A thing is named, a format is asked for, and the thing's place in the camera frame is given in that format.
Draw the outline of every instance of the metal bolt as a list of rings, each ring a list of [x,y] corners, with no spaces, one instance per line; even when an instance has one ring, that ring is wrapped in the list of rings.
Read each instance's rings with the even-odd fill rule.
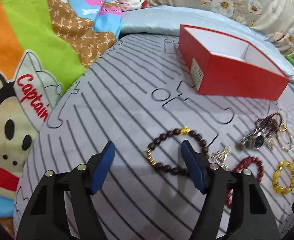
[[[210,168],[213,170],[217,170],[219,168],[219,165],[216,163],[210,163]]]
[[[86,166],[85,164],[79,164],[79,165],[77,166],[77,169],[78,169],[79,171],[84,171],[86,168],[87,168],[87,166]]]
[[[46,177],[50,177],[50,176],[52,176],[54,174],[54,172],[52,171],[52,170],[49,170],[49,171],[46,171],[45,172],[45,176]]]
[[[251,174],[251,170],[249,170],[249,169],[244,169],[243,172],[246,175],[250,175]]]

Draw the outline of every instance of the open red box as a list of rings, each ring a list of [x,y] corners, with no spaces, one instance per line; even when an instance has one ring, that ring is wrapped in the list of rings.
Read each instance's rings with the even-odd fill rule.
[[[289,82],[261,50],[227,33],[181,25],[179,50],[201,95],[278,100]]]

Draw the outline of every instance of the label on box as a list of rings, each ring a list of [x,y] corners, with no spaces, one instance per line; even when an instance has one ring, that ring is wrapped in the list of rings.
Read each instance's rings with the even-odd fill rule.
[[[194,58],[192,59],[190,72],[192,79],[194,80],[195,88],[198,91],[203,79],[203,72],[201,71],[197,61]]]

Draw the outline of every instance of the green fabric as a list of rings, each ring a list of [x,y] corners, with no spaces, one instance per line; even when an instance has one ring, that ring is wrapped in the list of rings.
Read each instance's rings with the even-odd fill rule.
[[[85,67],[76,51],[55,34],[47,0],[2,0],[2,4],[21,46],[36,53],[65,93]]]

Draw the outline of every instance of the blue gripper pad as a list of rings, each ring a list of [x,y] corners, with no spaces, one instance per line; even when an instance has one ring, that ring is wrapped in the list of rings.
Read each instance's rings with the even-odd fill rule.
[[[108,143],[103,149],[103,156],[92,174],[91,191],[93,194],[102,188],[111,164],[114,161],[115,150],[115,145],[112,142]]]
[[[202,169],[199,167],[194,154],[194,149],[191,147],[188,140],[184,140],[181,144],[181,155],[185,161],[188,172],[190,174],[190,178],[194,183],[196,189],[200,190],[200,192],[204,193],[206,190],[206,186],[204,184],[204,174]]]

